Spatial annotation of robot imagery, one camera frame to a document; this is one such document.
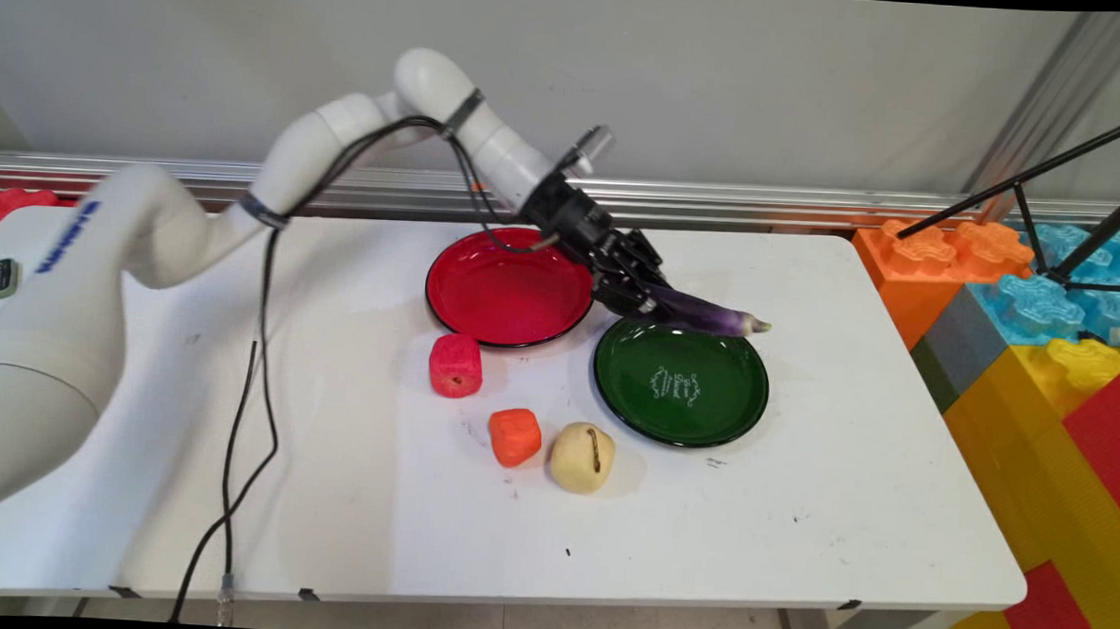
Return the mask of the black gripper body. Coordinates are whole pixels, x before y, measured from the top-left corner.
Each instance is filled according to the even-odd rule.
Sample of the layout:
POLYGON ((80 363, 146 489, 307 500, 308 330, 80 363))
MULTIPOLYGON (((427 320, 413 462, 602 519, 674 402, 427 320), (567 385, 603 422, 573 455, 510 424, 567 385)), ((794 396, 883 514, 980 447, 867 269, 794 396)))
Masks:
POLYGON ((525 201, 524 219, 545 240, 553 238, 567 259, 592 272, 616 231, 612 213, 564 177, 548 176, 538 184, 525 201))

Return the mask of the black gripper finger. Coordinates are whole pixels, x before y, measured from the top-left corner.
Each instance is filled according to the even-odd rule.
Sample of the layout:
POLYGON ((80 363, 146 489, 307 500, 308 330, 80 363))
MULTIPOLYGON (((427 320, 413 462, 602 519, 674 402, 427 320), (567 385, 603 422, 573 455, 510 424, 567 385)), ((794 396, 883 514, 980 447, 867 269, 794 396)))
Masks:
POLYGON ((653 314, 663 303, 657 288, 665 284, 661 259, 590 256, 592 299, 620 317, 653 314))
POLYGON ((619 273, 631 276, 636 283, 661 288, 668 284, 660 267, 663 260, 641 229, 612 228, 610 240, 607 240, 607 260, 619 273))

